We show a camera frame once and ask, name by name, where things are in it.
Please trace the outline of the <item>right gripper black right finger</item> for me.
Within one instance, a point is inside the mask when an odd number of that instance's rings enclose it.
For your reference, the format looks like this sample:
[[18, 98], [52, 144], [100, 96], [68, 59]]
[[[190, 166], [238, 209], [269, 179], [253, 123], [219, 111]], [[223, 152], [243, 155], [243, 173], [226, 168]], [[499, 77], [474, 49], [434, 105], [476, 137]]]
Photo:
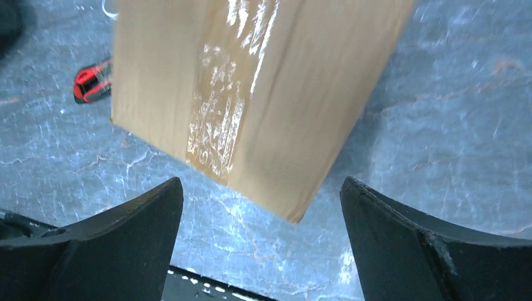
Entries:
[[531, 241], [438, 219], [353, 177], [340, 191], [366, 300], [530, 300]]

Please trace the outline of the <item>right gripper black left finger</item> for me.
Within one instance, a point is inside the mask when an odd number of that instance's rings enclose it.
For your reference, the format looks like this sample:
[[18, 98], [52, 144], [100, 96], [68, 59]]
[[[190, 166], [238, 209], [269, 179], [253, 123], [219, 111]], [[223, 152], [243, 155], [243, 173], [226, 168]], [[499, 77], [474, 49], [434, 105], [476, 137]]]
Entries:
[[1, 211], [2, 300], [160, 300], [183, 211], [172, 177], [55, 227]]

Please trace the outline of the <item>red box cutter knife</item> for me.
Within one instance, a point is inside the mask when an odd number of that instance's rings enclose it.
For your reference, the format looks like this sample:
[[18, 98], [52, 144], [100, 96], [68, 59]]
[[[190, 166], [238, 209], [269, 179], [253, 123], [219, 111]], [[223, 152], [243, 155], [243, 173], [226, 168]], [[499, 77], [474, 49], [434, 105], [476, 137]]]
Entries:
[[77, 104], [98, 102], [111, 95], [112, 59], [80, 69], [73, 81], [73, 97]]

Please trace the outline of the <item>brown cardboard box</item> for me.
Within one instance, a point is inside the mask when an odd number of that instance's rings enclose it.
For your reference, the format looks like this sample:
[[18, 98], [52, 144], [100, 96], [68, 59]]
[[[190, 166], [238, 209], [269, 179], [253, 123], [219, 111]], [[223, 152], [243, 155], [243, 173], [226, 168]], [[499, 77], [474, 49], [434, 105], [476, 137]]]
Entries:
[[119, 1], [114, 124], [298, 223], [413, 1]]

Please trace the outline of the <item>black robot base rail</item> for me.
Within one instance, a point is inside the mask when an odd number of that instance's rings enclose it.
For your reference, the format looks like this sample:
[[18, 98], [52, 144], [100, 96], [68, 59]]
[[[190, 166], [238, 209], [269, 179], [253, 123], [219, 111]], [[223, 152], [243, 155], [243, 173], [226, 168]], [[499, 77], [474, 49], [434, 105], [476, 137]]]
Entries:
[[275, 299], [174, 266], [168, 269], [161, 300], [275, 301]]

